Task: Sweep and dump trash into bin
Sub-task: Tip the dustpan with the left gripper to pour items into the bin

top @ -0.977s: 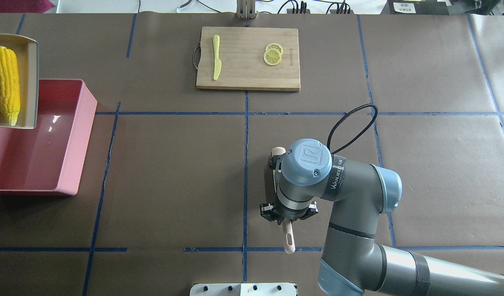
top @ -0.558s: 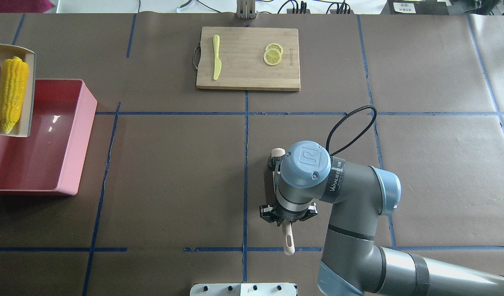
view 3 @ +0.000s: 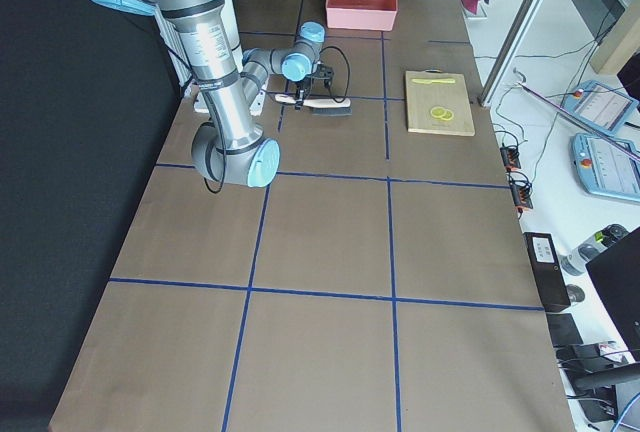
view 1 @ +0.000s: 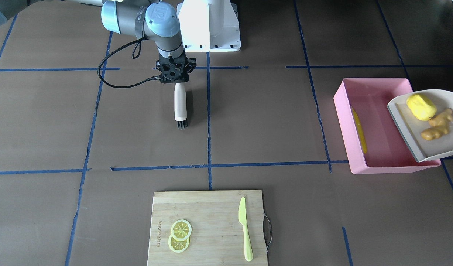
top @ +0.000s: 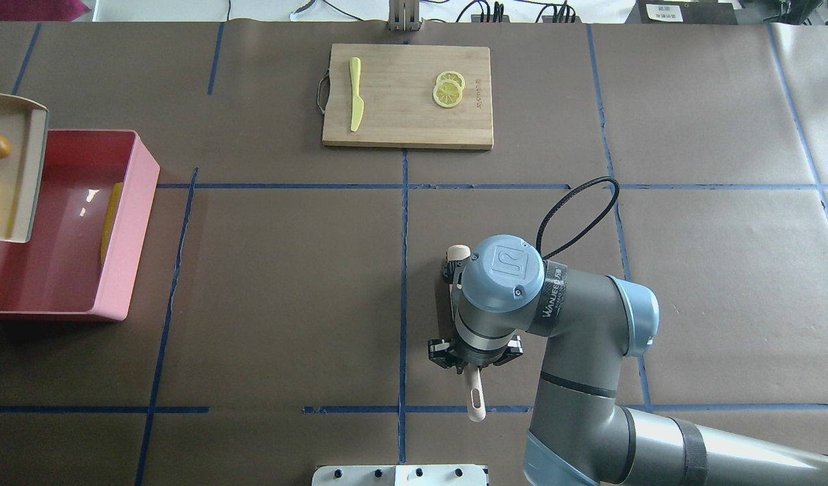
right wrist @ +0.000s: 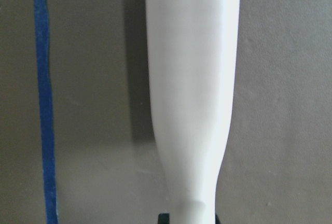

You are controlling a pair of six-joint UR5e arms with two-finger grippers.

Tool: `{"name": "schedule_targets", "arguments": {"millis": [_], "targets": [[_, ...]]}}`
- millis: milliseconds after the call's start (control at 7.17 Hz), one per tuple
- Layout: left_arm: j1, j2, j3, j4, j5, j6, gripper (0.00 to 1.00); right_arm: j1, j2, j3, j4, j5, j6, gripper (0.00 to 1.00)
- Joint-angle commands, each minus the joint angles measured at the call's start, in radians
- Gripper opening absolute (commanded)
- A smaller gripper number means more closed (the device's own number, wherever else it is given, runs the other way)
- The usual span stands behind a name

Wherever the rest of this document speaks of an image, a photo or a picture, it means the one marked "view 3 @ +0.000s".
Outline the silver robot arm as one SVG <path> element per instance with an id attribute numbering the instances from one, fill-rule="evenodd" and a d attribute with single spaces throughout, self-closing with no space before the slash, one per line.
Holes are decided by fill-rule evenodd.
<path id="1" fill-rule="evenodd" d="M 250 106 L 272 75 L 300 82 L 320 61 L 325 29 L 304 23 L 288 49 L 251 49 L 238 65 L 225 24 L 225 0 L 92 0 L 118 11 L 151 16 L 160 12 L 179 35 L 210 121 L 191 147 L 196 169 L 206 179 L 247 187 L 269 185 L 278 170 L 278 143 L 264 135 Z"/>

